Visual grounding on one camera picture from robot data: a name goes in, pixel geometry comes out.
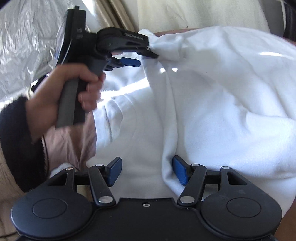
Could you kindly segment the black sleeve left forearm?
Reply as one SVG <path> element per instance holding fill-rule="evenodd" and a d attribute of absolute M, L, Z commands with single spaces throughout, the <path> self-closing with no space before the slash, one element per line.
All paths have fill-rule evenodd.
<path fill-rule="evenodd" d="M 27 123 L 27 100 L 20 96 L 1 111 L 1 148 L 9 171 L 23 192 L 47 179 L 43 142 L 32 140 Z"/>

